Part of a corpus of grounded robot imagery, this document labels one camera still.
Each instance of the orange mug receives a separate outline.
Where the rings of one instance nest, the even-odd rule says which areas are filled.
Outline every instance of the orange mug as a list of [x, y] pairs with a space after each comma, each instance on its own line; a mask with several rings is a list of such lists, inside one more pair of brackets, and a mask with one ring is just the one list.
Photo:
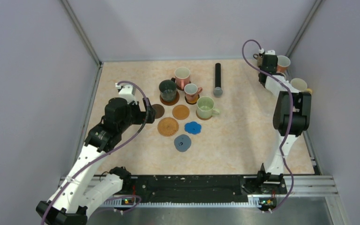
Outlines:
[[179, 67], [174, 71], [175, 82], [180, 90], [190, 83], [191, 72], [187, 67]]
[[184, 87], [184, 92], [186, 93], [187, 101], [194, 102], [202, 92], [202, 88], [198, 88], [195, 84], [189, 83]]
[[284, 55], [279, 55], [277, 57], [278, 57], [277, 72], [284, 73], [286, 69], [288, 69], [288, 67], [291, 65], [291, 60]]

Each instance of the gray cap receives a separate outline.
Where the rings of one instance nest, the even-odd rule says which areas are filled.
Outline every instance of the gray cap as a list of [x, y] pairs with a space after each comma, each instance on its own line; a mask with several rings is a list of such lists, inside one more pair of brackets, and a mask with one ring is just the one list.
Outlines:
[[223, 90], [221, 90], [220, 87], [215, 87], [215, 89], [213, 90], [213, 95], [218, 98], [222, 94], [223, 94]]

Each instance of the mug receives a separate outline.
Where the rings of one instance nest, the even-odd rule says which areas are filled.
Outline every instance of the mug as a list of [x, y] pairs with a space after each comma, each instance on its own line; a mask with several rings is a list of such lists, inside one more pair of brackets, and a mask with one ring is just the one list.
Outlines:
[[179, 67], [174, 71], [174, 77], [176, 85], [180, 90], [184, 90], [184, 87], [190, 83], [191, 72], [187, 67]]
[[215, 101], [212, 98], [200, 97], [196, 102], [196, 114], [202, 119], [209, 119], [211, 116], [220, 115], [220, 110], [215, 108]]
[[307, 91], [307, 82], [305, 82], [303, 79], [293, 78], [291, 80], [291, 85], [301, 92]]
[[278, 58], [277, 72], [284, 73], [286, 69], [288, 69], [288, 67], [291, 65], [291, 60], [284, 55], [279, 55], [277, 56], [277, 58]]
[[202, 92], [202, 88], [198, 88], [195, 84], [189, 83], [184, 87], [186, 99], [188, 102], [194, 102], [198, 95]]
[[162, 100], [172, 102], [176, 99], [177, 89], [176, 84], [171, 80], [164, 80], [159, 84], [159, 91], [161, 92]]

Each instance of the mug handle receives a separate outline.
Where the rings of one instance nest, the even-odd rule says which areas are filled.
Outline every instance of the mug handle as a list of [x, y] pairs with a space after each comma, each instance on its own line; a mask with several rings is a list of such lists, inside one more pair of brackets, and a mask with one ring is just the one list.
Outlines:
[[182, 90], [184, 90], [184, 87], [185, 87], [186, 85], [184, 84], [184, 80], [183, 79], [181, 79], [180, 80], [180, 88], [182, 89]]
[[218, 116], [218, 115], [220, 115], [220, 110], [217, 109], [217, 108], [214, 108], [212, 112], [213, 112], [213, 113], [212, 113], [213, 116]]
[[198, 88], [195, 95], [199, 95], [202, 92], [202, 88]]

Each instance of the white bracket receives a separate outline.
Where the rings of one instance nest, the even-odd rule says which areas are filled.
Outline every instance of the white bracket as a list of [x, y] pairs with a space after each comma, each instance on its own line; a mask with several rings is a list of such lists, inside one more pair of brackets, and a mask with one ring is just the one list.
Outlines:
[[126, 84], [124, 86], [121, 86], [118, 85], [118, 83], [115, 83], [115, 88], [120, 90], [119, 97], [126, 99], [128, 104], [134, 102], [134, 105], [137, 105], [137, 100], [135, 97], [136, 89], [132, 85]]

